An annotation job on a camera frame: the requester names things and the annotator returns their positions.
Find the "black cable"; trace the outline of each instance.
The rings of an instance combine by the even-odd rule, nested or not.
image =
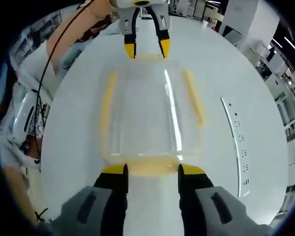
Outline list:
[[[40,222],[45,222],[44,218],[41,218],[41,216],[48,210],[48,208],[44,209],[40,214],[37,213],[37,211],[35,211],[35,216],[36,216],[36,220],[40,221]]]
[[[37,106],[38,106],[38,101],[40,100],[40,96],[39,96],[39,93],[40,93],[40,90],[41,90],[41,86],[42,86],[42,82],[43,82],[43,79],[44,79],[44,76],[45,76],[45,73],[46,73],[46,70],[47,70],[47,67],[48,67],[48,64],[51,60],[51,57],[53,56],[54,54],[54,51],[58,45],[58,43],[60,42],[62,36],[64,35],[64,33],[67,31],[67,29],[70,27],[70,25],[75,21],[75,19],[86,9],[89,7],[89,5],[91,5],[95,0],[91,0],[88,4],[86,4],[81,11],[79,11],[73,18],[72,20],[68,23],[68,25],[65,27],[65,29],[63,30],[63,32],[61,33],[61,35],[59,36],[58,40],[56,41],[49,57],[48,57],[48,60],[47,60],[47,63],[46,63],[46,66],[44,68],[44,71],[42,73],[42,76],[41,76],[41,79],[39,81],[39,86],[38,86],[38,91],[37,91],[37,99],[36,99],[36,106],[35,106],[35,113],[34,113],[34,135],[35,135],[35,142],[36,142],[36,146],[37,146],[37,151],[39,153],[39,156],[41,155],[41,149],[38,148],[38,142],[37,142],[37,136],[36,136],[36,125],[37,125]]]

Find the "white table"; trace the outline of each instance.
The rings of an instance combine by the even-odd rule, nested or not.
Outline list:
[[[158,48],[150,29],[148,21],[140,22],[138,54]],[[200,22],[173,17],[170,37],[168,57],[193,72],[205,109],[202,155],[187,162],[204,169],[215,185],[237,196],[236,154],[221,103],[221,97],[234,98],[245,123],[251,162],[250,193],[240,200],[255,222],[270,223],[285,196],[288,152],[269,90],[234,46],[211,29],[201,29]],[[52,218],[60,214],[65,201],[93,185],[105,166],[95,134],[101,105],[99,84],[103,69],[107,65],[114,68],[122,60],[128,57],[121,35],[96,39],[73,64],[55,95],[42,147],[43,194]],[[178,202],[177,175],[130,178],[124,235],[183,235]]]

